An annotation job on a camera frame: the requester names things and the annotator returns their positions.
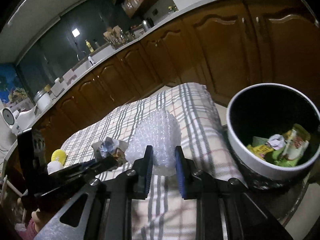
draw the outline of dark backsplash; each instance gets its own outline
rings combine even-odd
[[[90,51],[88,40],[94,49],[95,39],[100,46],[106,43],[103,33],[107,27],[119,25],[123,30],[139,24],[140,19],[130,19],[121,5],[113,5],[111,0],[87,0],[66,14],[60,16],[51,27],[26,53],[16,66],[21,82],[28,95],[34,95],[47,84],[62,77],[79,60],[87,58]],[[74,37],[72,31],[77,28],[80,35]]]

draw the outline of checkered tablecloth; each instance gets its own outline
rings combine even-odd
[[[101,121],[76,132],[61,149],[65,167],[94,158],[91,145],[107,136],[130,142],[139,122],[156,109],[173,114],[181,129],[181,147],[197,168],[223,180],[243,181],[222,136],[217,109],[204,85],[185,83],[157,95],[119,106]],[[130,169],[126,163],[97,176],[101,181]],[[146,200],[132,201],[132,239],[195,239],[196,201],[183,200],[175,176],[152,175]]]

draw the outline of bottle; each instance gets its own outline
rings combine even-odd
[[[93,61],[92,57],[89,56],[88,60],[90,61],[91,65],[93,66],[94,65],[94,61]]]
[[[94,49],[92,48],[91,44],[89,41],[85,40],[85,44],[87,45],[87,47],[89,48],[90,52],[94,52]]]
[[[168,9],[169,9],[169,14],[173,14],[174,13],[174,9],[173,9],[172,6],[169,6]]]

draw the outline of white bowl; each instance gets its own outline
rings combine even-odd
[[[247,165],[250,169],[252,169],[253,171],[257,172],[258,174],[260,174],[266,178],[269,178],[269,179],[285,180],[285,179],[289,179],[289,178],[294,177],[295,175],[297,175],[298,173],[302,172],[303,170],[308,168],[310,165],[312,165],[316,161],[316,159],[318,158],[318,156],[320,154],[320,147],[318,148],[318,150],[316,151],[316,153],[313,155],[313,157],[310,160],[308,160],[307,162],[305,162],[301,165],[298,165],[295,167],[279,167],[279,166],[273,165],[271,163],[268,163],[266,161],[263,161],[260,158],[258,158],[257,156],[255,156],[253,153],[251,153],[246,148],[246,146],[239,140],[237,135],[235,134],[235,131],[233,130],[233,128],[231,126],[231,120],[230,120],[231,106],[240,94],[242,94],[243,92],[245,92],[251,88],[254,88],[254,87],[270,86],[270,85],[288,88],[288,89],[293,90],[296,93],[300,94],[302,97],[304,97],[311,104],[311,106],[314,108],[314,111],[315,111],[318,119],[320,120],[320,113],[319,113],[318,109],[316,108],[316,106],[312,103],[312,101],[308,97],[306,97],[300,91],[298,91],[294,88],[291,88],[289,86],[275,84],[275,83],[256,84],[256,85],[252,85],[250,87],[247,87],[245,89],[242,89],[229,102],[228,109],[227,109],[228,138],[229,138],[230,144],[231,144],[234,152],[241,159],[241,161],[245,165]]]

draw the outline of black inner bowl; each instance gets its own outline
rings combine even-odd
[[[320,144],[320,120],[313,106],[297,92],[279,85],[261,85],[241,93],[230,107],[231,126],[247,146],[252,137],[269,138],[300,124],[311,134],[309,146],[298,165],[316,153]]]

